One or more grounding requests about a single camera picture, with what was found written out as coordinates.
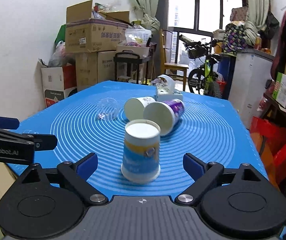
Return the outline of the lower cardboard box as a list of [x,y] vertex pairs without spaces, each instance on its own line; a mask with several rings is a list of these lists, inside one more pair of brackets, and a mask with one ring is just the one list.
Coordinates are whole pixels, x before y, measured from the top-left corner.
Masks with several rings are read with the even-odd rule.
[[82,91],[103,81],[114,80],[116,51],[75,54],[77,90]]

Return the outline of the clear bag of items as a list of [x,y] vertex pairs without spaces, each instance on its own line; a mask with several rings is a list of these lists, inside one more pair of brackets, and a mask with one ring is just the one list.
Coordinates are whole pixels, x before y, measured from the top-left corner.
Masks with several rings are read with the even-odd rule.
[[135,25],[125,30],[125,38],[127,43],[135,43],[145,47],[149,38],[151,37],[152,32],[140,25]]

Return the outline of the clear plastic cup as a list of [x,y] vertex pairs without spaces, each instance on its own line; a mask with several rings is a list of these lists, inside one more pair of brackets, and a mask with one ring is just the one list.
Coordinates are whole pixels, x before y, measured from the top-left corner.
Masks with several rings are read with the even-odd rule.
[[96,105],[99,120],[114,120],[120,111],[119,103],[114,98],[102,98]]

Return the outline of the white paper cup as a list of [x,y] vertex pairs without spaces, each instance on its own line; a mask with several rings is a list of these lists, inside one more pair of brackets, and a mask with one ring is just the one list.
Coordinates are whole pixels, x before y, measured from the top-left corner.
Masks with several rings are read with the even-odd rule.
[[125,116],[129,121],[142,119],[143,112],[147,105],[155,102],[150,96],[140,98],[130,98],[124,105]]

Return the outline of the purple paper cup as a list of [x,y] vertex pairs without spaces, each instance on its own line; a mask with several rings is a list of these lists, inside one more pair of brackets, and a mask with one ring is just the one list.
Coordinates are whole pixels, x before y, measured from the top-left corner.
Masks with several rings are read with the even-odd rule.
[[156,101],[145,107],[143,117],[155,122],[160,127],[160,135],[165,136],[171,133],[184,112],[182,100]]

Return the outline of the red white appliance box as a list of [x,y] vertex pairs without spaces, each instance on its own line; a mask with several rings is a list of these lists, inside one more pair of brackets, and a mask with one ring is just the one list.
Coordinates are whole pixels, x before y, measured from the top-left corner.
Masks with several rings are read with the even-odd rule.
[[76,68],[71,64],[48,67],[39,59],[46,108],[77,93]]

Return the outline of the plastic bag by wall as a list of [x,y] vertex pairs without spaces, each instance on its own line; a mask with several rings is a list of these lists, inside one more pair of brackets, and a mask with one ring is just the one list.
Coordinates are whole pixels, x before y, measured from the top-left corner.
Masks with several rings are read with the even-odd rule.
[[75,65],[75,55],[65,51],[65,42],[59,41],[55,52],[50,57],[48,67],[63,67],[67,65]]

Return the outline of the green white carton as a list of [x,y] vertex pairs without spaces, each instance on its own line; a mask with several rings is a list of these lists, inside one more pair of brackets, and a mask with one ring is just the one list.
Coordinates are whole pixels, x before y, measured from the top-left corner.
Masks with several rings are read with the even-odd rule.
[[272,94],[273,99],[283,108],[286,108],[286,75],[278,73]]

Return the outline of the tissue pack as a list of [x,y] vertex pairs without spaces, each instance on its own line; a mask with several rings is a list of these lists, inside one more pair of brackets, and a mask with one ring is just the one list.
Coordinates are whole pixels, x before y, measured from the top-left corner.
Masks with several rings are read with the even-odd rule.
[[155,100],[159,102],[179,99],[183,101],[182,92],[175,89],[174,80],[168,75],[161,74],[152,81],[155,87]]

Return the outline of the blue orange paper cup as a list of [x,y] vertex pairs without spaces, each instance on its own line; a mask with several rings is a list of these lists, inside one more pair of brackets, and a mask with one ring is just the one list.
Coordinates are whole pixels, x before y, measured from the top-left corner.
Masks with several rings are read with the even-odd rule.
[[121,173],[129,181],[146,184],[160,174],[160,127],[151,120],[136,119],[125,126]]

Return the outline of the black utility cart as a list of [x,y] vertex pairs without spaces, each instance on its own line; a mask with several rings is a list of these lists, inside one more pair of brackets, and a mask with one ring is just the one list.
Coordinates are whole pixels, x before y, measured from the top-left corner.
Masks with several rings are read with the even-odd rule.
[[147,79],[148,79],[148,67],[149,62],[152,59],[151,56],[143,57],[141,58],[138,54],[135,53],[128,53],[128,52],[118,52],[114,56],[114,81],[117,81],[118,79],[118,63],[125,63],[127,65],[127,75],[129,76],[132,67],[134,66],[134,69],[136,71],[136,84],[139,83],[139,72],[140,68],[139,66],[141,64],[146,64],[146,70],[145,70],[145,85],[147,85]]

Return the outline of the top cardboard box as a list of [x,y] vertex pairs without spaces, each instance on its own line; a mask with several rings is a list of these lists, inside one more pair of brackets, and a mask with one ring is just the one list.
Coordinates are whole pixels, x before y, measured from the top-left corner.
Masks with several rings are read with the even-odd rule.
[[65,25],[65,51],[92,53],[116,50],[125,40],[128,24],[93,18],[92,0],[67,7]]

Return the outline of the green bicycle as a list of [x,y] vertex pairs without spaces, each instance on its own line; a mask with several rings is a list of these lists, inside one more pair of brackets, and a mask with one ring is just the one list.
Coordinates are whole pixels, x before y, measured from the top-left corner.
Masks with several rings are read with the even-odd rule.
[[191,70],[188,75],[188,87],[191,93],[203,91],[203,95],[222,98],[222,92],[219,87],[218,74],[214,71],[214,65],[221,61],[219,54],[212,53],[212,48],[221,47],[219,42],[223,40],[212,39],[208,43],[202,44],[200,41],[195,42],[184,35],[179,35],[179,40],[183,42],[189,59],[195,60],[205,57],[199,67]]

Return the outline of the patterned clothes pile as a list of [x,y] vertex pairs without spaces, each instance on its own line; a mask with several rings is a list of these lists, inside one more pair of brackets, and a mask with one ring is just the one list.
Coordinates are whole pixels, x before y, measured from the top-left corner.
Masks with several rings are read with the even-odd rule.
[[224,54],[236,55],[239,50],[255,46],[258,30],[248,17],[248,7],[231,10],[230,22],[225,26],[223,38]]

